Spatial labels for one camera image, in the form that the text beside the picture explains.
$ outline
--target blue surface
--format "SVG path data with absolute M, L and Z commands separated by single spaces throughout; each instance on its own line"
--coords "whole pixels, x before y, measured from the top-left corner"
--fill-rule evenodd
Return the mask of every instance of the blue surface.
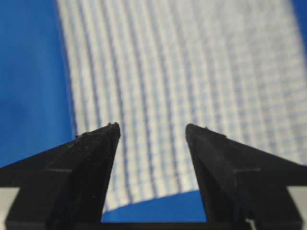
M 307 1 L 305 0 L 292 0 L 296 20 L 302 35 L 305 47 L 305 54 L 307 54 Z
M 0 1 L 0 166 L 71 140 L 53 1 Z
M 127 205 L 106 212 L 102 222 L 204 222 L 199 191 Z

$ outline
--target blue grid line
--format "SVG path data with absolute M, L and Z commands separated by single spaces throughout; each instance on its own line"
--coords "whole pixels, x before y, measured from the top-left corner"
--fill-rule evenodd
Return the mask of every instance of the blue grid line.
M 112 5 L 113 9 L 114 9 L 114 14 L 115 14 L 115 18 L 116 18 L 116 22 L 118 23 L 118 32 L 120 34 L 121 38 L 124 38 L 124 32 L 123 32 L 123 26 L 119 26 L 122 23 L 122 18 L 121 15 L 118 13 L 118 7 L 117 5 Z M 123 39 L 120 39 L 121 42 L 121 47 L 122 47 L 122 53 L 127 53 L 126 51 L 126 45 Z M 128 67 L 128 65 L 130 64 L 130 61 L 128 60 L 127 62 L 125 62 L 125 68 L 126 68 L 126 74 L 127 74 L 127 80 L 128 80 L 128 88 L 129 88 L 129 97 L 130 97 L 130 105 L 132 107 L 132 133 L 133 133 L 133 145 L 136 151 L 136 165 L 137 165 L 137 170 L 138 172 L 140 171 L 140 146 L 138 144 L 138 132 L 137 132 L 137 119 L 136 119 L 136 107 L 135 107 L 135 101 L 137 100 L 137 98 L 133 97 L 133 91 L 134 91 L 134 85 L 131 82 L 131 68 Z M 137 174 L 137 179 L 138 181 L 141 180 L 141 175 L 140 173 Z M 144 188 L 141 185 L 140 186 L 140 194 L 142 199 L 144 199 Z
M 93 7 L 93 1 L 89 1 L 90 3 L 90 9 L 91 9 L 91 15 L 92 15 L 92 20 L 93 22 L 97 22 L 97 14 L 96 14 L 96 10 L 99 11 L 100 8 L 95 9 L 95 7 Z M 99 26 L 97 26 L 97 23 L 94 23 L 94 30 L 95 30 L 95 35 L 97 38 L 97 42 L 98 42 L 98 50 L 99 50 L 99 64 L 102 65 L 103 68 L 103 81 L 104 81 L 104 86 L 102 85 L 101 87 L 103 87 L 104 89 L 104 93 L 105 93 L 105 97 L 106 97 L 106 107 L 107 107 L 107 116 L 109 121 L 113 121 L 114 119 L 114 115 L 113 115 L 113 107 L 111 106 L 111 99 L 110 99 L 110 91 L 109 91 L 109 81 L 107 78 L 108 72 L 107 72 L 107 68 L 106 68 L 106 64 L 105 64 L 105 58 L 104 58 L 104 51 L 103 51 L 103 47 L 101 44 L 102 41 L 102 37 L 101 37 L 101 29 Z M 116 161 L 113 162 L 113 172 L 116 171 L 116 167 L 117 167 L 117 163 Z M 113 182 L 113 184 L 116 184 L 116 176 L 114 175 L 114 173 L 111 176 L 111 180 Z M 119 195 L 117 192 L 115 192 L 115 199 L 119 200 Z
M 210 94 L 211 94 L 211 98 L 212 98 L 212 102 L 213 102 L 213 111 L 214 111 L 214 123 L 216 124 L 217 127 L 217 132 L 223 133 L 223 124 L 222 124 L 222 116 L 221 116 L 221 109 L 219 106 L 219 101 L 220 101 L 220 95 L 218 93 L 218 89 L 216 86 L 216 71 L 214 68 L 214 57 L 213 57 L 213 53 L 211 51 L 210 46 L 207 44 L 208 42 L 208 36 L 205 32 L 205 30 L 202 27 L 201 24 L 201 19 L 200 19 L 200 11 L 199 11 L 199 7 L 196 4 L 196 1 L 192 1 L 191 2 L 192 5 L 192 9 L 193 9 L 193 13 L 195 16 L 195 21 L 196 21 L 196 25 L 198 28 L 198 35 L 199 38 L 201 40 L 201 44 L 202 44 L 202 49 L 203 49 L 203 54 L 204 57 L 207 61 L 207 69 L 208 69 L 208 84 L 210 86 Z
M 139 77 L 139 83 L 140 83 L 140 90 L 141 90 L 141 100 L 142 100 L 142 110 L 145 120 L 145 133 L 146 133 L 146 149 L 148 153 L 148 163 L 149 163 L 149 176 L 150 176 L 150 182 L 153 190 L 154 197 L 157 197 L 157 188 L 156 184 L 154 183 L 154 173 L 153 173 L 153 159 L 152 159 L 152 148 L 151 148 L 151 142 L 150 142 L 150 132 L 149 132 L 149 121 L 148 121 L 148 111 L 147 111 L 147 97 L 145 93 L 145 82 L 144 82 L 144 76 L 143 76 L 143 69 L 142 69 L 142 62 L 140 61 L 140 51 L 139 51 L 139 45 L 138 45 L 138 39 L 135 34 L 135 28 L 134 28 L 134 22 L 131 15 L 131 9 L 130 4 L 128 1 L 124 1 L 124 8 L 126 10 L 126 16 L 128 19 L 128 24 L 130 28 L 130 36 L 133 44 L 133 50 L 134 55 L 136 58 L 137 63 L 137 70 L 138 70 L 138 77 Z
M 165 52 L 164 52 L 164 47 L 161 41 L 161 35 L 159 28 L 157 26 L 156 22 L 156 16 L 153 11 L 153 5 L 151 1 L 146 1 L 147 3 L 147 10 L 150 16 L 150 21 L 151 21 L 151 26 L 153 31 L 156 31 L 154 33 L 154 40 L 155 40 L 155 46 L 159 55 L 159 64 L 162 69 L 162 75 L 164 78 L 164 94 L 166 98 L 166 106 L 167 106 L 167 119 L 168 119 L 168 129 L 169 129 L 169 138 L 170 138 L 170 144 L 171 144 L 171 153 L 173 156 L 173 166 L 175 169 L 175 176 L 176 176 L 176 183 L 177 183 L 177 188 L 178 191 L 180 192 L 182 189 L 182 186 L 180 184 L 180 179 L 179 179 L 179 174 L 178 174 L 178 169 L 177 169 L 177 163 L 176 163 L 176 150 L 175 150 L 175 138 L 174 138 L 174 128 L 172 124 L 172 111 L 171 111 L 171 100 L 169 97 L 169 81 L 168 81 L 168 74 L 167 74 L 167 67 L 165 65 Z
M 85 34 L 84 37 L 85 37 L 86 53 L 88 54 L 88 61 L 90 63 L 90 73 L 91 73 L 90 75 L 91 75 L 92 89 L 93 89 L 93 94 L 94 94 L 94 106 L 95 106 L 94 109 L 95 109 L 95 114 L 96 114 L 96 122 L 97 122 L 98 127 L 101 127 L 102 119 L 101 119 L 100 111 L 99 111 L 98 95 L 97 95 L 97 89 L 96 89 L 96 83 L 95 83 L 96 75 L 94 72 L 93 54 L 92 54 L 90 38 L 89 38 L 90 35 L 88 32 L 88 28 L 86 26 L 83 7 L 81 6 L 80 0 L 77 1 L 77 5 L 78 5 L 79 13 L 80 13 L 81 24 L 82 24 L 83 31 Z
M 84 82 L 83 82 L 83 77 L 81 76 L 81 70 L 82 70 L 82 62 L 81 62 L 81 55 L 77 46 L 77 34 L 76 34 L 76 29 L 75 29 L 75 25 L 73 22 L 73 17 L 71 14 L 71 6 L 69 4 L 68 1 L 66 1 L 66 9 L 68 10 L 68 16 L 69 16 L 69 22 L 70 22 L 70 26 L 71 26 L 71 30 L 73 33 L 72 36 L 72 45 L 73 45 L 73 49 L 76 51 L 76 57 L 77 57 L 77 63 L 78 63 L 78 80 L 80 82 L 80 94 L 81 94 L 81 100 L 82 100 L 82 105 L 83 105 L 83 116 L 84 116 L 84 123 L 85 123 L 85 128 L 86 131 L 89 131 L 89 121 L 88 121 L 88 116 L 87 116 L 87 106 L 86 106 L 86 102 L 85 102 L 85 95 L 84 95 Z
M 192 78 L 192 73 L 191 73 L 191 62 L 190 62 L 190 59 L 189 59 L 189 54 L 188 54 L 188 50 L 187 50 L 187 47 L 186 47 L 186 42 L 184 40 L 184 34 L 183 34 L 183 31 L 181 29 L 181 22 L 180 22 L 180 18 L 179 18 L 179 15 L 178 15 L 178 11 L 177 11 L 177 5 L 172 1 L 168 1 L 169 3 L 169 9 L 171 11 L 171 18 L 173 19 L 173 24 L 174 24 L 174 27 L 176 28 L 176 31 L 175 31 L 175 36 L 177 37 L 178 39 L 178 42 L 179 42 L 179 50 L 181 52 L 181 56 L 182 56 L 182 59 L 183 59 L 183 64 L 184 64 L 184 75 L 185 75 L 185 81 L 186 81 L 186 86 L 187 86 L 187 91 L 188 91 L 188 101 L 189 101 L 189 109 L 190 109 L 190 115 L 192 117 L 192 123 L 194 124 L 197 124 L 199 121 L 197 119 L 197 116 L 196 116 L 196 103 L 195 103 L 195 95 L 194 95 L 194 87 L 193 87 L 193 83 L 191 82 L 191 78 Z M 184 111 L 182 109 L 182 107 L 180 107 L 180 114 L 184 114 Z M 181 126 L 184 127 L 184 125 L 186 125 L 186 121 L 184 121 L 182 119 L 183 116 L 180 116 L 180 120 L 181 120 Z M 183 141 L 185 142 L 185 137 L 184 137 L 184 134 L 182 135 L 182 140 L 177 140 L 177 141 Z M 189 149 L 188 149 L 188 146 L 187 145 L 184 145 L 184 152 L 187 152 Z M 186 161 L 185 162 L 186 164 L 186 167 L 189 169 L 191 168 L 191 161 Z
M 111 50 L 111 56 L 112 56 L 112 63 L 113 63 L 113 70 L 115 75 L 115 81 L 116 81 L 116 89 L 117 89 L 117 95 L 118 95 L 118 104 L 119 104 L 119 113 L 120 113 L 120 122 L 121 122 L 121 130 L 122 130 L 122 143 L 123 143 L 123 158 L 124 158 L 124 172 L 125 172 L 125 188 L 127 192 L 128 202 L 132 202 L 132 194 L 131 189 L 129 187 L 129 179 L 128 179 L 128 166 L 127 166 L 127 140 L 126 140 L 126 124 L 124 120 L 124 112 L 123 112 L 123 100 L 122 100 L 122 92 L 121 92 L 121 81 L 120 76 L 118 73 L 118 63 L 116 59 L 116 53 L 115 48 L 113 44 L 113 38 L 112 38 L 112 31 L 111 31 L 111 25 L 109 21 L 108 11 L 106 8 L 106 5 L 104 1 L 100 1 L 101 3 L 101 9 L 103 11 L 104 21 L 106 25 L 107 30 L 107 38 L 110 45 Z
M 138 12 L 140 12 L 139 15 L 143 19 L 143 17 L 144 17 L 144 15 L 143 15 L 143 8 L 141 6 L 139 6 L 139 5 L 138 5 Z M 147 33 L 143 33 L 143 34 L 145 36 L 144 41 L 146 42 L 148 40 Z M 153 58 L 152 58 L 150 52 L 148 52 L 147 58 L 148 58 L 148 61 L 150 63 L 151 72 L 153 72 L 153 76 L 151 77 L 151 84 L 152 84 L 152 88 L 153 88 L 153 96 L 156 99 L 154 101 L 154 103 L 155 103 L 154 104 L 154 111 L 155 111 L 155 119 L 156 119 L 156 122 L 157 122 L 157 125 L 158 125 L 158 127 L 157 127 L 157 129 L 158 129 L 157 130 L 157 133 L 158 133 L 158 144 L 157 145 L 159 146 L 159 153 L 158 154 L 160 155 L 161 162 L 164 162 L 163 161 L 163 153 L 164 152 L 163 152 L 163 149 L 162 149 L 161 146 L 163 145 L 165 140 L 162 138 L 162 135 L 161 135 L 161 133 L 163 132 L 163 130 L 162 130 L 162 126 L 163 125 L 162 125 L 162 122 L 161 122 L 161 115 L 160 115 L 160 111 L 159 111 L 159 107 L 160 107 L 160 104 L 159 104 L 159 101 L 158 101 L 159 95 L 158 95 L 158 90 L 157 90 L 157 86 L 156 86 L 157 82 L 156 82 L 156 79 L 155 79 L 156 78 L 156 76 L 155 76 L 156 70 L 153 67 Z M 166 178 L 166 170 L 165 170 L 165 167 L 164 167 L 163 163 L 161 163 L 161 168 L 162 168 L 162 174 Z M 169 184 L 168 183 L 166 183 L 166 192 L 168 194 L 170 192 Z

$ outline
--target grid paper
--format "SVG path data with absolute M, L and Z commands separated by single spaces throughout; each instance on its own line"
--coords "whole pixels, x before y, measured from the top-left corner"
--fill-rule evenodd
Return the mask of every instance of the grid paper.
M 120 124 L 104 210 L 198 189 L 188 123 L 307 163 L 307 71 L 291 2 L 58 7 L 76 134 Z

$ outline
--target white paper with blue grid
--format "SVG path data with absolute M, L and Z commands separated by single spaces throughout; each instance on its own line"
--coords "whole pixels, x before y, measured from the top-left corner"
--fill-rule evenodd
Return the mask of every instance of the white paper with blue grid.
M 188 123 L 307 163 L 307 69 L 291 2 L 58 6 L 76 133 L 121 128 L 105 210 L 198 188 Z

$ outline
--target blue background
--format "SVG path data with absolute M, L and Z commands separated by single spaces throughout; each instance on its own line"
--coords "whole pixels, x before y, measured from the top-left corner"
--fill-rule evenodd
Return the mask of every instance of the blue background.
M 307 44 L 307 2 L 293 4 Z M 0 1 L 0 167 L 72 140 L 66 63 L 54 1 Z M 205 215 L 195 191 L 121 207 L 103 221 L 205 221 Z

